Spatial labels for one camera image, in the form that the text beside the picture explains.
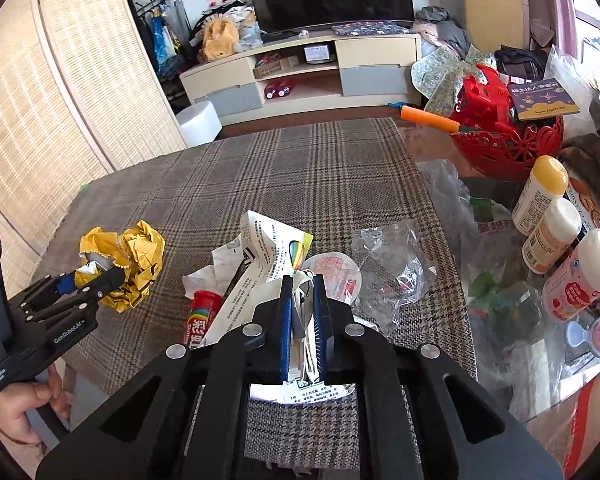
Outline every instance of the human hand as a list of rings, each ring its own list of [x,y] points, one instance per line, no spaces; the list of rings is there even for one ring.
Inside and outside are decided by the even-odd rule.
[[[68,418],[66,394],[56,365],[48,369],[46,384],[13,383],[0,392],[0,433],[16,444],[37,444],[39,436],[29,425],[25,412],[40,408],[46,403],[61,418]]]

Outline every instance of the woven panel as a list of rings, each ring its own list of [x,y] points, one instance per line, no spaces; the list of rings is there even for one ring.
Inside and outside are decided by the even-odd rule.
[[[29,285],[38,266],[40,257],[18,235],[4,226],[0,220],[0,242],[2,243],[2,276],[7,297],[10,298]]]
[[[29,0],[0,9],[0,211],[42,254],[82,184],[104,176],[43,55]]]
[[[122,168],[184,149],[124,0],[40,0],[40,7],[78,107]]]

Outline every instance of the pink label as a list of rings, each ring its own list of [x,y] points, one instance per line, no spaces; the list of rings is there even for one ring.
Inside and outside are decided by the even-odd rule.
[[[567,321],[599,295],[582,273],[576,247],[544,284],[542,302],[556,319]]]

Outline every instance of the red packaging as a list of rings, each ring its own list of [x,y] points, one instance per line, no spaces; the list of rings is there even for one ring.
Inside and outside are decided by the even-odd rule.
[[[222,307],[222,296],[209,290],[198,290],[193,295],[185,324],[184,344],[195,348]]]

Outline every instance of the drawer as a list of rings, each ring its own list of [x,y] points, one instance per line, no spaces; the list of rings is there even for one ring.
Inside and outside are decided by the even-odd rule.
[[[369,65],[409,66],[418,60],[416,38],[356,38],[335,43],[340,68]]]
[[[262,108],[256,83],[226,88],[195,99],[197,103],[200,101],[211,101],[219,117]]]
[[[408,94],[415,90],[411,83],[411,67],[379,65],[342,68],[340,79],[344,96]]]
[[[253,76],[253,60],[249,57],[211,64],[200,72],[186,75],[182,85],[190,100],[231,88],[236,85],[248,85],[255,82]]]

